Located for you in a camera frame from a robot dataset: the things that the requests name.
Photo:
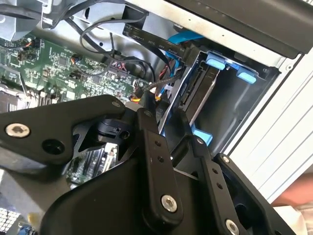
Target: metal bracket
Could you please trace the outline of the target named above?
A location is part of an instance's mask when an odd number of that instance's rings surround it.
[[[78,0],[38,0],[43,3],[41,26],[43,29],[54,29],[66,12]]]

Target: screw hole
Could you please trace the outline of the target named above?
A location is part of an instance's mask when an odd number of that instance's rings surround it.
[[[42,144],[43,150],[52,155],[59,155],[65,151],[65,146],[58,140],[45,140]]]
[[[161,143],[159,141],[155,142],[157,146],[161,147]]]
[[[158,156],[158,161],[160,162],[160,163],[163,163],[164,162],[164,159],[161,157],[161,156]]]
[[[89,12],[90,12],[90,7],[88,7],[88,8],[85,10],[85,18],[86,18],[86,20],[88,20],[88,18],[89,18]]]
[[[123,140],[126,140],[126,139],[129,138],[130,135],[131,135],[131,134],[130,134],[128,131],[123,131],[123,132],[119,135],[119,137],[120,137],[121,139],[123,139]]]
[[[223,189],[223,186],[219,183],[216,183],[217,187],[219,187],[219,189]]]

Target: white surface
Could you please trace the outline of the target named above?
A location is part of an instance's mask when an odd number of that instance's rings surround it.
[[[267,66],[276,67],[282,58],[284,59],[284,57],[269,49],[266,49],[173,4],[165,2],[164,0],[126,1],[163,18],[171,20],[176,24],[188,28],[214,42],[217,42]]]
[[[230,157],[272,202],[313,164],[313,49]]]

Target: green circuit board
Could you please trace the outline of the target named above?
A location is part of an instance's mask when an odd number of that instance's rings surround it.
[[[10,47],[22,46],[34,39],[34,36],[27,35],[14,43],[0,39],[0,44]],[[82,56],[77,66],[86,73],[98,74],[106,70],[100,76],[84,76],[70,61],[75,52],[47,40],[36,40],[37,48],[30,47],[25,51],[0,48],[2,81],[20,84],[20,73],[26,86],[47,94],[55,94],[60,101],[111,94],[124,103],[134,92],[135,86],[148,84],[124,70],[112,67],[111,64],[106,65]]]

